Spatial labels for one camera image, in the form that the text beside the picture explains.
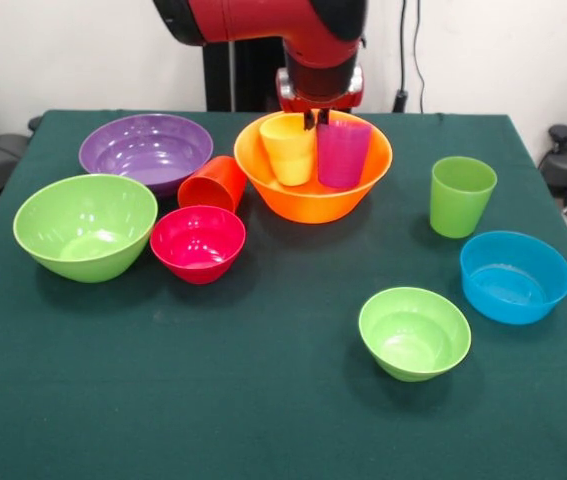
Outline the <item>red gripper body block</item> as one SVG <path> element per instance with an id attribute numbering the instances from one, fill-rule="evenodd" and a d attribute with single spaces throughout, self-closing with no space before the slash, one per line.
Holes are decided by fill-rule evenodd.
<path id="1" fill-rule="evenodd" d="M 294 90 L 286 67 L 277 70 L 276 88 L 280 107 L 286 112 L 304 112 L 308 109 L 326 108 L 350 112 L 361 104 L 364 92 L 364 74 L 362 67 L 356 66 L 346 93 L 330 104 L 309 101 L 299 96 Z"/>

